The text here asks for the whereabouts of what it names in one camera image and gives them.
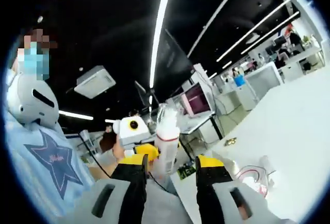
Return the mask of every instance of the black ceiling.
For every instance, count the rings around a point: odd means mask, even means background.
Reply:
[[[123,118],[142,103],[134,80],[149,84],[153,33],[160,0],[48,0],[36,25],[56,40],[51,50],[49,85],[60,110],[90,115],[93,121],[60,117],[63,127],[102,130],[104,119]],[[163,28],[188,53],[222,0],[169,0]],[[237,46],[219,63],[216,59],[283,0],[229,0],[192,53],[193,63],[215,71],[228,59],[238,60],[246,47]],[[288,17],[284,8],[260,26],[266,33]],[[90,100],[72,90],[76,79],[103,65],[117,84]]]

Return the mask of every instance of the white bottle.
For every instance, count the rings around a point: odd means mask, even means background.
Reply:
[[[176,126],[177,111],[165,108],[163,118],[157,125],[155,146],[159,149],[159,158],[154,162],[157,175],[168,175],[172,172],[179,143],[180,129]]]

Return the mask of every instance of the face mask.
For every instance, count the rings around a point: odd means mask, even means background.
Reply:
[[[24,49],[17,58],[19,73],[35,75],[37,80],[49,78],[49,50],[39,48],[37,42],[31,42],[30,48]]]

